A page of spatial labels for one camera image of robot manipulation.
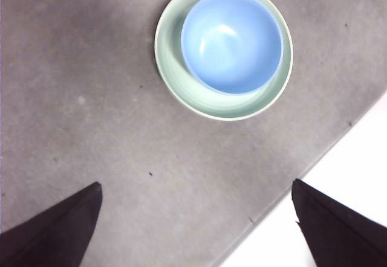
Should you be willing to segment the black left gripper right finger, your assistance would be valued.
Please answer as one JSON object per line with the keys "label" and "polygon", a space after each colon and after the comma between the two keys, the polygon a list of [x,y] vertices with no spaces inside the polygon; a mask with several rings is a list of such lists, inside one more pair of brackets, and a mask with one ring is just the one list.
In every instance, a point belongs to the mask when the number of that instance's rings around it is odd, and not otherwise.
{"label": "black left gripper right finger", "polygon": [[291,199],[317,266],[386,266],[386,227],[300,179]]}

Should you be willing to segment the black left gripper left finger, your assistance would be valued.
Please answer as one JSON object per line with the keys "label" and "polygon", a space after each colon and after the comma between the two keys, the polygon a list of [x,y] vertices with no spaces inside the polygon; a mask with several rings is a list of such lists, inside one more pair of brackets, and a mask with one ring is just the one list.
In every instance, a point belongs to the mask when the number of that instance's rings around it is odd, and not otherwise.
{"label": "black left gripper left finger", "polygon": [[94,182],[1,234],[1,266],[80,266],[102,205]]}

